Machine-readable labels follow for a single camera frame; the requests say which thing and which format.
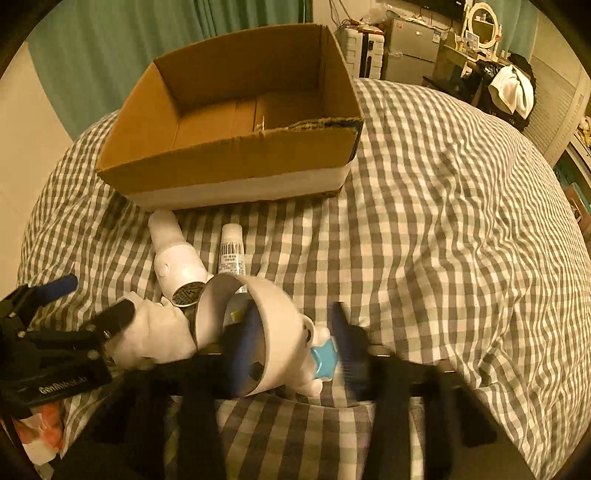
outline white ceramic mug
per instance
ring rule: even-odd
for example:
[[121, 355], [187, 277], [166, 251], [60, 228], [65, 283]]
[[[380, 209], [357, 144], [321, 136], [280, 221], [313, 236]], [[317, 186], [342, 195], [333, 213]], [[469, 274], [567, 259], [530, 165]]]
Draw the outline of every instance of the white ceramic mug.
[[291, 298], [278, 286], [260, 277], [218, 274], [203, 289], [195, 315], [195, 340], [203, 349], [222, 333], [228, 302], [246, 286], [262, 320], [265, 361], [260, 381], [246, 395], [279, 387], [302, 366], [308, 354], [308, 330], [303, 315]]

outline white wall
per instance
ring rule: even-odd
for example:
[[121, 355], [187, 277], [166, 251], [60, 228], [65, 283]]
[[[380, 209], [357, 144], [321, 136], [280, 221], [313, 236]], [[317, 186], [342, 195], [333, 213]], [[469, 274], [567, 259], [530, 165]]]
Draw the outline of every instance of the white wall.
[[532, 55], [560, 73], [569, 83], [577, 85], [582, 65], [562, 33], [542, 13], [538, 15]]
[[71, 144], [25, 43], [0, 78], [0, 298], [15, 287], [29, 215]]
[[[354, 20], [360, 20], [362, 16], [366, 15], [369, 12], [369, 9], [376, 5], [376, 0], [342, 0], [345, 8], [349, 12], [349, 15]], [[347, 15], [345, 14], [343, 8], [340, 6], [339, 0], [334, 0], [336, 8], [339, 13], [339, 17], [341, 20], [345, 19]], [[414, 4], [410, 4], [403, 0], [390, 0], [388, 2], [394, 10], [407, 16], [412, 16], [418, 14], [420, 12], [420, 8]], [[314, 22], [320, 23], [324, 25], [329, 25], [330, 27], [336, 28], [336, 25], [330, 18], [330, 7], [329, 7], [329, 0], [313, 0], [313, 15], [314, 15]], [[429, 25], [431, 23], [431, 12], [429, 10], [423, 9], [422, 11], [423, 20]], [[451, 25], [451, 20], [443, 15], [438, 13], [433, 13], [433, 23], [434, 27], [439, 27], [442, 29], [447, 29]]]

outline barcode label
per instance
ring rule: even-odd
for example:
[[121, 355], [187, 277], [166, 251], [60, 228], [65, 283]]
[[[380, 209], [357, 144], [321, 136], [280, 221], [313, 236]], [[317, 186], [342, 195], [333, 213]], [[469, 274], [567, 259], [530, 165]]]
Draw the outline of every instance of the barcode label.
[[242, 248], [242, 244], [239, 243], [229, 243], [223, 244], [221, 247], [220, 255], [243, 255], [244, 250]]

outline vanity table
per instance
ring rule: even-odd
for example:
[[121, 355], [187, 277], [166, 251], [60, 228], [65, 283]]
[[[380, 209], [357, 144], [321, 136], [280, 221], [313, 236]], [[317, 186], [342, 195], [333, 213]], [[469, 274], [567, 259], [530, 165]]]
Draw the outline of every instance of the vanity table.
[[[423, 77], [423, 86], [443, 91], [477, 106], [484, 88], [483, 81], [474, 95], [467, 95], [459, 87], [459, 80], [471, 71], [482, 73], [476, 64], [478, 60], [493, 61], [501, 66], [511, 65], [509, 60], [498, 57], [495, 53], [501, 31], [502, 26], [490, 5], [475, 4], [464, 18], [462, 35], [449, 34], [445, 42], [441, 43], [433, 74]], [[475, 49], [466, 48], [465, 39], [473, 39], [475, 35], [478, 37], [478, 46]], [[530, 79], [526, 72], [519, 70]]]

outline black clamp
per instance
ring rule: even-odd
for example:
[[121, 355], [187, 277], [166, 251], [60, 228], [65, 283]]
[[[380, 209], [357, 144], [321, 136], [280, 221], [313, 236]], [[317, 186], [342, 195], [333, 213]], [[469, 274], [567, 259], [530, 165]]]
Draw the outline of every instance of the black clamp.
[[362, 480], [411, 478], [411, 397], [423, 399], [426, 480], [534, 480], [505, 430], [449, 361], [415, 364], [371, 345], [340, 303], [331, 306], [328, 322], [346, 386], [358, 400], [375, 402]]
[[67, 275], [51, 283], [21, 286], [0, 301], [0, 395], [15, 419], [30, 409], [93, 390], [111, 381], [103, 344], [133, 320], [129, 300], [95, 315], [77, 332], [27, 331], [40, 307], [68, 295], [77, 278]]

